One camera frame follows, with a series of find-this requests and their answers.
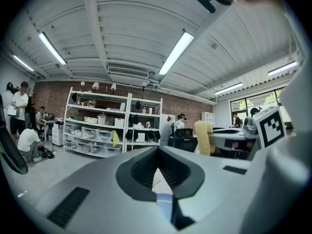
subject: white ceiling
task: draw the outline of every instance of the white ceiling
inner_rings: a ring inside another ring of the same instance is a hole
[[[4,51],[33,67],[36,79],[104,81],[109,65],[157,74],[185,29],[195,40],[165,77],[153,79],[205,99],[240,82],[244,89],[268,82],[268,71],[292,60],[295,46],[280,11],[266,4],[214,5],[209,14],[196,0],[29,0],[7,32]],[[56,67],[39,32],[66,66]]]

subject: fluorescent light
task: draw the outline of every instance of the fluorescent light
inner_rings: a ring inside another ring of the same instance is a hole
[[[269,71],[268,75],[269,75],[269,76],[275,75],[275,74],[277,74],[277,73],[279,73],[279,72],[282,72],[282,71],[284,71],[284,70],[286,70],[286,69],[295,67],[296,65],[297,65],[297,62],[293,61],[293,62],[291,62],[291,63],[286,64],[286,65],[283,66],[283,67],[280,67],[280,68],[274,69],[274,70],[272,70],[272,71]]]
[[[220,91],[218,91],[218,92],[215,92],[215,95],[222,94],[222,93],[224,93],[224,92],[226,92],[226,91],[229,91],[229,90],[232,90],[232,89],[235,89],[235,88],[239,88],[239,87],[241,87],[241,86],[243,86],[242,83],[236,84],[236,85],[234,85],[234,86],[232,86],[232,87],[228,87],[228,88],[222,89],[222,90],[220,90]]]
[[[184,32],[180,40],[177,42],[176,46],[168,56],[166,62],[162,66],[159,74],[164,76],[169,69],[174,65],[176,60],[180,57],[183,51],[190,45],[190,43],[194,40],[194,37],[189,33]]]
[[[41,41],[43,42],[43,44],[48,48],[48,50],[50,50],[50,52],[55,56],[56,59],[58,59],[58,61],[62,64],[62,65],[66,65],[67,62],[60,56],[60,54],[58,53],[58,51],[55,49],[55,47],[52,45],[52,43],[49,41],[49,39],[47,38],[47,36],[45,35],[44,32],[39,34],[39,38],[41,39]]]
[[[31,71],[33,71],[32,68],[30,68],[28,65],[26,65],[20,58],[18,58],[17,56],[13,56],[16,60],[18,60],[21,64],[23,64],[26,68],[30,69]]]

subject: floor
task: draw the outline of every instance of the floor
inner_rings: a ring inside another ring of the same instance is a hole
[[[45,146],[52,150],[51,138],[46,142]],[[101,159],[73,151],[64,152],[63,147],[54,146],[54,148],[57,150],[54,159],[45,159],[37,163],[29,161],[27,163],[29,171],[26,175],[20,175],[9,168],[7,169],[6,176],[12,192],[20,200],[25,200],[35,206],[49,188],[86,164]],[[155,173],[153,192],[172,194],[159,170]]]

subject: vent grille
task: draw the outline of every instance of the vent grille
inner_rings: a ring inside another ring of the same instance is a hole
[[[131,76],[141,79],[147,79],[148,73],[128,68],[108,67],[108,72],[113,75]]]

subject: black chair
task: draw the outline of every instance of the black chair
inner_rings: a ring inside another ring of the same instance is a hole
[[[177,129],[174,136],[168,140],[168,146],[191,153],[195,151],[197,144],[197,138],[193,137],[193,129],[191,128]]]

